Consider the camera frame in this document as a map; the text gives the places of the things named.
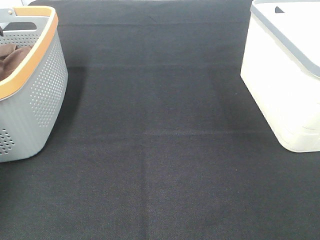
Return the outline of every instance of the brown towel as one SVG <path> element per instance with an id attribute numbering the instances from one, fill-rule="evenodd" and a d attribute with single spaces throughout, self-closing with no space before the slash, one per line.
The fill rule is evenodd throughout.
<path id="1" fill-rule="evenodd" d="M 23 61 L 23 59 L 25 59 L 27 54 L 30 52 L 31 48 L 31 46 L 24 46 L 18 48 L 17 50 L 14 50 L 12 53 L 10 53 L 4 60 L 0 60 L 0 62 L 2 61 L 3 64 L 2 74 L 0 69 L 0 81 L 7 78 L 18 67 L 18 65 Z"/>
<path id="2" fill-rule="evenodd" d="M 0 46 L 0 60 L 4 60 L 8 57 L 13 51 L 17 50 L 17 45 L 13 43 L 8 43 Z"/>

